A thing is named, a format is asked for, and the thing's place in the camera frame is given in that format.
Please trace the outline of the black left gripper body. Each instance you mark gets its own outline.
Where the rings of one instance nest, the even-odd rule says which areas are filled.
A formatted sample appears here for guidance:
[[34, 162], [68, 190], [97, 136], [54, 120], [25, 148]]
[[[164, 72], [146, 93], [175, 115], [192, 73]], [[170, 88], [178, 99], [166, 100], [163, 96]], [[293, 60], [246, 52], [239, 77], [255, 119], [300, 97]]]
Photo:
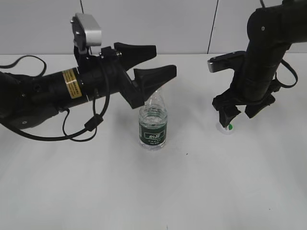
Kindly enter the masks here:
[[120, 93], [132, 109], [144, 105], [138, 85], [122, 67], [117, 51], [110, 46], [101, 49], [101, 55], [90, 55], [88, 50], [76, 49], [81, 91], [89, 100]]

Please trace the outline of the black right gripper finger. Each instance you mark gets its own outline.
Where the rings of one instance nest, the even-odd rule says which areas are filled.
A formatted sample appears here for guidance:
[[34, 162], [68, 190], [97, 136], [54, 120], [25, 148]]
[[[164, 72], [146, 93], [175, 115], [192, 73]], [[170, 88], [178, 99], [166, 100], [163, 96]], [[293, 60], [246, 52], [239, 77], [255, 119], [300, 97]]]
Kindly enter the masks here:
[[218, 112], [219, 122], [222, 127], [227, 127], [231, 121], [241, 113], [235, 105], [224, 106]]
[[245, 107], [245, 114], [248, 118], [254, 118], [262, 109], [270, 106], [269, 103], [248, 103]]

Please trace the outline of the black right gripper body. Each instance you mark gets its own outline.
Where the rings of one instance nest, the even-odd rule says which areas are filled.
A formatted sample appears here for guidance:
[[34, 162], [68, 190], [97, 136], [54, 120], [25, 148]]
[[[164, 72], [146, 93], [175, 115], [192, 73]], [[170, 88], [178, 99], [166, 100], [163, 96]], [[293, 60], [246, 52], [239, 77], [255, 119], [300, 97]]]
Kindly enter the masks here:
[[231, 105], [247, 105], [248, 103], [269, 103], [270, 105], [275, 102], [275, 98], [272, 96], [272, 93], [275, 91], [275, 80], [272, 80], [267, 91], [265, 92], [264, 96], [257, 100], [252, 101], [250, 99], [245, 98], [239, 92], [235, 91], [234, 89], [227, 89], [220, 95], [214, 97], [212, 105], [218, 111], [224, 106], [231, 106]]

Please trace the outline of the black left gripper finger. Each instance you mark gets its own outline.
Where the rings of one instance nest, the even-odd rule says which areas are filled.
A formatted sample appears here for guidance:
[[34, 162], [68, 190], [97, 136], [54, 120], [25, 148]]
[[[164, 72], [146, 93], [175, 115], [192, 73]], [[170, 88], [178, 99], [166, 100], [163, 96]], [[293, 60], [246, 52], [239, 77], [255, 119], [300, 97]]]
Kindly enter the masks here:
[[120, 53], [119, 60], [125, 71], [157, 56], [155, 45], [137, 46], [116, 42], [114, 49]]
[[155, 69], [134, 69], [134, 81], [141, 91], [142, 98], [147, 101], [164, 84], [177, 76], [177, 67], [167, 65]]

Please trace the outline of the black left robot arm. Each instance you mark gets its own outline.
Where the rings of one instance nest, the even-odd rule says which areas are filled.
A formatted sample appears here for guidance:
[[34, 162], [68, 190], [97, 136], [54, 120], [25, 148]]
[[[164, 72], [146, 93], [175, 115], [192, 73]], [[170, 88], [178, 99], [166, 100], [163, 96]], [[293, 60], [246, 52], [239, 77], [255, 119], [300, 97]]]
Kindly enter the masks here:
[[139, 108], [177, 75], [175, 65], [138, 69], [156, 57], [154, 45], [115, 43], [98, 56], [74, 50], [77, 67], [48, 75], [0, 74], [0, 116], [18, 129], [35, 127], [59, 112], [120, 93], [131, 108]]

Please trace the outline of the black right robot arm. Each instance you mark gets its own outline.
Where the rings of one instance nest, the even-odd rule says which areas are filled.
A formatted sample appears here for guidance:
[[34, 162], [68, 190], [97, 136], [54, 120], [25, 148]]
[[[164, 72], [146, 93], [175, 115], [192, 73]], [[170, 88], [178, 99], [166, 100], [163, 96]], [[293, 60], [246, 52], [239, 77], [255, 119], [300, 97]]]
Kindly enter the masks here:
[[283, 57], [292, 44], [307, 41], [307, 2], [284, 0], [280, 5], [256, 9], [248, 19], [249, 43], [246, 51], [236, 51], [208, 60], [211, 73], [232, 69], [230, 87], [214, 97], [212, 105], [219, 113], [219, 123], [227, 127], [240, 114], [237, 106], [253, 118], [275, 102], [272, 93], [292, 88], [277, 79], [279, 65], [284, 65], [297, 80], [295, 70]]

